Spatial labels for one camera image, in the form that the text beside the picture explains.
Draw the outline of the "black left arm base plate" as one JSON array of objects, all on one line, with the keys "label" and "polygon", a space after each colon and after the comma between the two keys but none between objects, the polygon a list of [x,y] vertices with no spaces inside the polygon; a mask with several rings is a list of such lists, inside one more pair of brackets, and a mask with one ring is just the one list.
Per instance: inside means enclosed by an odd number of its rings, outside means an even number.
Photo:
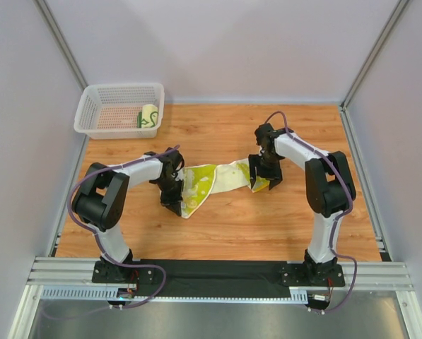
[{"label": "black left arm base plate", "polygon": [[162,273],[157,273],[155,268],[125,268],[107,261],[97,261],[91,281],[101,284],[140,283],[142,285],[152,285],[160,283],[162,279]]}]

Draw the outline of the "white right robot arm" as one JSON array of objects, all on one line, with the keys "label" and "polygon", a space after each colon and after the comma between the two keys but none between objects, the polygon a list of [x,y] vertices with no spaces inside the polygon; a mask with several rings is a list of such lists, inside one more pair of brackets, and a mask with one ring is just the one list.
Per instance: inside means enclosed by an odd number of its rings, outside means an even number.
[{"label": "white right robot arm", "polygon": [[257,154],[248,156],[250,186],[266,179],[272,189],[283,180],[280,161],[289,159],[305,173],[307,202],[314,213],[312,240],[304,261],[294,271],[285,271],[288,279],[312,284],[328,281],[338,273],[335,238],[356,197],[353,177],[345,154],[329,153],[305,142],[288,128],[274,129],[262,124],[255,131]]}]

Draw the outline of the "green and cream patterned towel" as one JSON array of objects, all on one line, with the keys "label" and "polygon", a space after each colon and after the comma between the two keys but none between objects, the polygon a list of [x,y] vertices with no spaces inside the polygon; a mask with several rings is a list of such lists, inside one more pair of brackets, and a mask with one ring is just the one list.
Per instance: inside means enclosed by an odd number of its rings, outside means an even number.
[{"label": "green and cream patterned towel", "polygon": [[136,125],[139,129],[153,128],[158,123],[159,112],[155,105],[144,105],[136,118]]}]

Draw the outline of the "yellow and cream towel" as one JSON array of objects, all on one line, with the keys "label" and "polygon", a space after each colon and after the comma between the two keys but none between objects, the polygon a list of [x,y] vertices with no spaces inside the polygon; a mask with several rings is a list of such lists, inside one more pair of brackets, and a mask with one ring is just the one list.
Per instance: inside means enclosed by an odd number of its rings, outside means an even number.
[{"label": "yellow and cream towel", "polygon": [[181,217],[189,219],[210,195],[248,187],[257,193],[269,187],[269,181],[256,177],[254,186],[250,183],[250,169],[247,158],[223,165],[198,165],[182,170]]}]

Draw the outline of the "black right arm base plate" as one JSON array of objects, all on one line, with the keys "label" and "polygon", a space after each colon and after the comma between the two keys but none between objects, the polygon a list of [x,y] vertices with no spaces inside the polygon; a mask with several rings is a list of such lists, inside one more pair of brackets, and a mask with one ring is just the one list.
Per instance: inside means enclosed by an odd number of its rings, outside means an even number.
[{"label": "black right arm base plate", "polygon": [[346,285],[342,267],[307,268],[304,263],[289,263],[281,267],[281,284],[289,287],[344,287]]}]

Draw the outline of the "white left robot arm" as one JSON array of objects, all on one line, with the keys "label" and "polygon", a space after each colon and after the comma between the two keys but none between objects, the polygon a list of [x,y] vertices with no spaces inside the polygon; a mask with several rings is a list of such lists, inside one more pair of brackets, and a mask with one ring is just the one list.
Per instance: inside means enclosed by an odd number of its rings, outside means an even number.
[{"label": "white left robot arm", "polygon": [[145,182],[154,184],[160,190],[162,207],[181,216],[183,168],[184,158],[177,145],[118,165],[95,162],[70,191],[68,214],[92,233],[104,261],[116,267],[140,268],[142,265],[132,260],[119,226],[127,192]]}]

